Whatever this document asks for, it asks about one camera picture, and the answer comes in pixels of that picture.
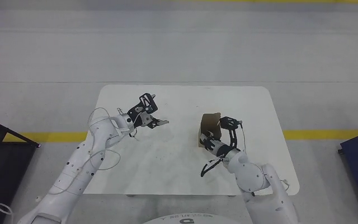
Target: blue object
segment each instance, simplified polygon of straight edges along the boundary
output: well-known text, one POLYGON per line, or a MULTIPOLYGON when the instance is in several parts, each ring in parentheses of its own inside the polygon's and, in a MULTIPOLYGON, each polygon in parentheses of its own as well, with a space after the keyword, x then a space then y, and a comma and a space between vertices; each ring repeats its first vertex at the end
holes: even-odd
POLYGON ((352 175, 358 184, 358 137, 342 142, 341 146, 342 149, 338 150, 338 153, 345 155, 352 175))

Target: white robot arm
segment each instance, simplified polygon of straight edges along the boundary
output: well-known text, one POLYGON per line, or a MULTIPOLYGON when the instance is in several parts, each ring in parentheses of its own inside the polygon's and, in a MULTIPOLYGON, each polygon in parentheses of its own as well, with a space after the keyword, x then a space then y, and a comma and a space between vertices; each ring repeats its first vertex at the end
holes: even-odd
POLYGON ((218 139, 214 139, 210 132, 201 134, 200 142, 205 146, 206 150, 219 158, 218 161, 223 162, 230 173, 235 174, 236 183, 243 195, 252 222, 254 224, 300 223, 296 209, 274 167, 270 164, 253 164, 249 161, 245 150, 236 148, 235 130, 239 126, 243 128, 242 121, 223 117, 220 119, 220 126, 229 130, 230 146, 218 139), (272 187, 272 194, 255 196, 256 191, 269 186, 272 187))
POLYGON ((99 170, 108 148, 130 135, 136 127, 153 129, 168 123, 151 116, 158 110, 154 97, 144 94, 139 98, 140 103, 126 114, 119 110, 118 116, 101 116, 92 120, 89 124, 91 135, 78 145, 43 200, 18 223, 65 224, 79 197, 99 170))

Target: white table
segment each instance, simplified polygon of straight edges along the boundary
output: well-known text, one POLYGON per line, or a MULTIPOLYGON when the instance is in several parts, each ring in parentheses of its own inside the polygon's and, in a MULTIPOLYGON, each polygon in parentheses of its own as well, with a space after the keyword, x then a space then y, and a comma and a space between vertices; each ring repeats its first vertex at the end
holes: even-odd
MULTIPOLYGON (((98 171, 86 194, 176 194, 239 195, 235 176, 222 164, 203 178, 200 171, 214 156, 197 146, 202 114, 220 112, 222 116, 242 120, 247 154, 254 163, 272 164, 281 179, 287 179, 289 195, 299 191, 279 120, 269 92, 263 87, 233 86, 146 86, 108 85, 98 97, 97 107, 116 115, 118 107, 128 111, 139 96, 156 94, 158 106, 153 116, 169 120, 154 129, 138 128, 134 138, 124 138, 113 147, 121 154, 120 163, 111 170, 98 171)), ((229 134, 222 130, 222 141, 229 144, 229 134)), ((237 130, 238 147, 243 147, 237 130)), ((109 167, 116 155, 106 154, 101 168, 109 167)), ((265 189, 258 194, 270 193, 265 189)))

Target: gray floor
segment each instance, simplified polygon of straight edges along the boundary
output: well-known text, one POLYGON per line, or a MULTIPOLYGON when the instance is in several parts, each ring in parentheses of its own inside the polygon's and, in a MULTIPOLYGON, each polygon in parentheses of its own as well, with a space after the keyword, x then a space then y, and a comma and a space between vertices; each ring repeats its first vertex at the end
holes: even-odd
MULTIPOLYGON (((108 0, 93 11, 94 1, 1 2, 0 121, 16 131, 86 131, 109 83, 265 86, 283 129, 357 129, 355 6, 166 3, 115 11, 108 0)), ((358 223, 340 142, 287 142, 302 223, 358 223)), ((15 220, 47 192, 76 145, 45 143, 36 152, 12 204, 15 220)), ((180 212, 251 223, 240 197, 175 195, 84 195, 69 223, 142 223, 180 212)))

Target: white cable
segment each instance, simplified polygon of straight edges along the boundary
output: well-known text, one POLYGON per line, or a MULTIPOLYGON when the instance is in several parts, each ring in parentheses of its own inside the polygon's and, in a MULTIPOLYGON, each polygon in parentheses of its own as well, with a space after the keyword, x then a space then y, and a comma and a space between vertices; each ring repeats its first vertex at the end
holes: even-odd
POLYGON ((246 152, 246 139, 245 139, 245 132, 244 128, 241 126, 242 136, 244 138, 244 152, 246 152))
POLYGON ((0 208, 0 212, 11 216, 11 224, 13 224, 14 213, 12 212, 12 209, 9 206, 7 206, 6 204, 3 204, 3 203, 0 203, 0 206, 5 207, 8 210, 8 212, 7 212, 7 211, 5 211, 5 210, 0 208))
POLYGON ((281 180, 284 184, 286 184, 287 185, 287 188, 285 189, 286 191, 290 188, 290 184, 289 184, 289 182, 286 180, 286 179, 284 179, 284 180, 281 180))
MULTIPOLYGON (((103 109, 103 110, 107 113, 108 119, 110 119, 110 114, 108 113, 108 111, 107 111, 105 108, 95 108, 95 109, 90 113, 90 115, 89 115, 89 117, 88 117, 88 120, 87 120, 87 125, 88 125, 89 132, 91 133, 91 135, 92 135, 92 137, 93 137, 93 141, 92 141, 92 146, 91 146, 90 152, 93 152, 93 147, 95 146, 95 134, 94 134, 93 131, 91 130, 90 121, 91 121, 92 115, 93 115, 94 112, 95 112, 96 110, 98 110, 98 109, 103 109)), ((115 129, 120 129, 120 128, 116 127, 112 122, 111 122, 111 124, 113 125, 113 127, 114 127, 115 129)), ((58 195, 58 194, 61 194, 61 193, 66 192, 66 191, 71 187, 71 185, 73 184, 73 182, 75 181, 75 179, 77 178, 77 176, 82 172, 83 167, 85 166, 85 164, 86 164, 88 161, 90 161, 91 165, 96 169, 96 167, 95 167, 95 166, 93 165, 93 163, 92 163, 92 157, 94 157, 95 155, 97 155, 97 154, 100 153, 100 152, 105 152, 105 151, 110 151, 110 152, 113 152, 113 153, 117 154, 117 155, 119 156, 119 159, 118 159, 117 163, 114 164, 113 166, 108 167, 108 168, 105 168, 105 169, 97 169, 97 170, 109 170, 109 169, 115 167, 116 165, 118 165, 119 162, 121 161, 121 154, 119 154, 118 152, 116 152, 116 151, 114 151, 114 150, 108 150, 108 149, 100 150, 100 151, 96 152, 95 154, 91 155, 91 156, 88 158, 88 160, 86 160, 86 161, 84 162, 84 164, 79 168, 79 172, 77 172, 76 176, 73 178, 73 180, 71 181, 71 183, 67 186, 67 188, 65 188, 64 190, 62 190, 62 191, 60 191, 60 192, 57 192, 57 193, 49 193, 49 194, 51 194, 51 195, 58 195)))
POLYGON ((119 160, 118 160, 118 162, 117 162, 116 164, 114 164, 113 166, 111 166, 111 167, 109 167, 109 168, 97 169, 97 170, 109 170, 109 169, 111 169, 111 168, 113 168, 113 167, 115 167, 116 165, 119 164, 119 162, 121 161, 121 155, 120 155, 118 152, 113 151, 113 150, 108 150, 108 149, 100 150, 100 151, 96 152, 95 154, 91 155, 91 157, 89 157, 88 160, 86 160, 86 161, 84 162, 84 164, 79 168, 80 171, 77 172, 76 176, 73 178, 73 180, 71 181, 71 183, 68 185, 68 187, 67 187, 66 189, 64 189, 64 190, 62 190, 62 191, 60 191, 60 192, 57 192, 57 193, 49 193, 49 194, 51 194, 51 195, 58 195, 58 194, 61 194, 61 193, 66 192, 66 191, 70 188, 70 186, 73 184, 73 182, 74 182, 75 179, 77 178, 78 174, 80 174, 80 173, 82 172, 82 169, 83 169, 83 167, 85 166, 85 164, 86 164, 88 161, 90 161, 93 156, 97 155, 97 154, 100 153, 100 152, 104 152, 104 151, 110 151, 110 152, 113 152, 113 153, 119 155, 119 160))

